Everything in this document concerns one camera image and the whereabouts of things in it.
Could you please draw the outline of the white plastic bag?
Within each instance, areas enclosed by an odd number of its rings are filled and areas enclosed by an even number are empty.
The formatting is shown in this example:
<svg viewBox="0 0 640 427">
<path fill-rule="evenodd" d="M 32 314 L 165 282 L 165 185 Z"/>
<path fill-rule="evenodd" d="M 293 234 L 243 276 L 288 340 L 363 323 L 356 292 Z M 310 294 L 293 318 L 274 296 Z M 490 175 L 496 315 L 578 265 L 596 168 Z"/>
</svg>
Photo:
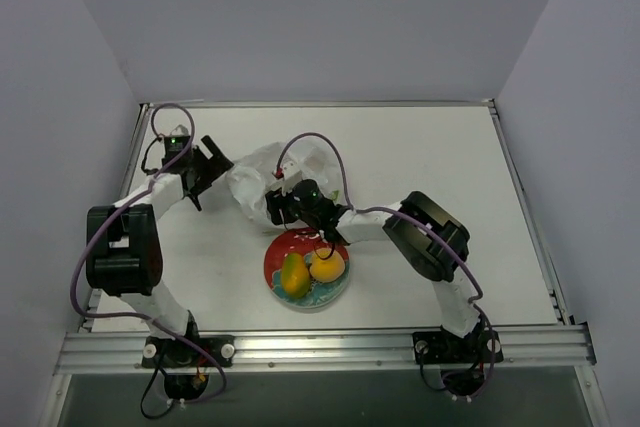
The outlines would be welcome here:
<svg viewBox="0 0 640 427">
<path fill-rule="evenodd" d="M 265 145 L 237 160 L 226 173 L 225 179 L 231 195 L 242 213 L 264 230 L 283 230 L 274 224 L 267 210 L 265 195 L 279 187 L 273 172 L 285 147 L 284 142 Z M 301 172 L 301 179 L 313 179 L 323 195 L 333 201 L 344 201 L 344 188 L 339 163 L 331 149 L 317 138 L 298 140 L 290 147 L 283 164 L 293 164 Z"/>
</svg>

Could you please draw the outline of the yellow fake fruit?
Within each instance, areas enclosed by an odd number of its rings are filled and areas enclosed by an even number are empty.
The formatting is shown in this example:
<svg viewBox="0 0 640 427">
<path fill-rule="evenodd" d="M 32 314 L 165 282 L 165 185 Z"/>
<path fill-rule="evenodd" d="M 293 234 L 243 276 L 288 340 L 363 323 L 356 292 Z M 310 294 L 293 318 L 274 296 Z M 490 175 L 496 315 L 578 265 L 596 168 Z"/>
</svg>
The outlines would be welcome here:
<svg viewBox="0 0 640 427">
<path fill-rule="evenodd" d="M 331 283 L 343 275 L 346 263 L 336 249 L 320 248 L 310 257 L 311 277 L 321 283 Z"/>
</svg>

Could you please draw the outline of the yellow green fake mango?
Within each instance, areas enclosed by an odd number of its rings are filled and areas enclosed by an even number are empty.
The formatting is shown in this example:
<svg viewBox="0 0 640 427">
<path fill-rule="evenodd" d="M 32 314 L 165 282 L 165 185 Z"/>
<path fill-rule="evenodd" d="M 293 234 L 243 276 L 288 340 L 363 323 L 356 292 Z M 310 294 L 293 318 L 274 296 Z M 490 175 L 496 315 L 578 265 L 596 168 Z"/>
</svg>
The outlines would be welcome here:
<svg viewBox="0 0 640 427">
<path fill-rule="evenodd" d="M 301 298 L 306 295 L 311 285 L 311 276 L 301 254 L 293 252 L 284 257 L 280 279 L 282 288 L 289 297 Z"/>
</svg>

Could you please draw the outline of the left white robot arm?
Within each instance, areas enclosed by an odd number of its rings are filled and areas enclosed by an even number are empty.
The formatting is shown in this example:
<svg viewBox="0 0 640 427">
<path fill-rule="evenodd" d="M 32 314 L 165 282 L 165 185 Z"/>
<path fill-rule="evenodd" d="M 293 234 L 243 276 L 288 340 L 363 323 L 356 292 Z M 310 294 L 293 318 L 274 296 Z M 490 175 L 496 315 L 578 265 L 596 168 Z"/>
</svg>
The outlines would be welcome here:
<svg viewBox="0 0 640 427">
<path fill-rule="evenodd" d="M 125 317 L 138 318 L 153 337 L 168 339 L 166 355 L 179 366 L 194 364 L 202 342 L 191 312 L 181 306 L 162 280 L 163 256 L 157 222 L 175 204 L 187 199 L 202 209 L 199 196 L 233 166 L 213 139 L 202 147 L 188 135 L 162 139 L 165 155 L 159 169 L 118 202 L 95 206 L 87 213 L 88 284 L 121 299 L 133 309 Z"/>
</svg>

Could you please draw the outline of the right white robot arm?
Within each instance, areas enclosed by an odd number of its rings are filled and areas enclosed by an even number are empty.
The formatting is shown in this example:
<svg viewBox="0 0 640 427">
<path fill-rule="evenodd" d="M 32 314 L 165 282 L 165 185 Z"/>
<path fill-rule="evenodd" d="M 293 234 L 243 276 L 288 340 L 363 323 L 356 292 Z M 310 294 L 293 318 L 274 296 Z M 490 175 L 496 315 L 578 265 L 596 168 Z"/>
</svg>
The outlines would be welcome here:
<svg viewBox="0 0 640 427">
<path fill-rule="evenodd" d="M 455 359 L 469 358 L 480 347 L 475 330 L 483 291 L 466 265 L 470 234 L 453 216 L 420 191 L 392 206 L 356 209 L 321 193 L 305 179 L 290 190 L 273 187 L 266 195 L 275 225 L 300 221 L 332 247 L 390 241 L 411 267 L 434 288 L 446 331 L 444 347 Z"/>
</svg>

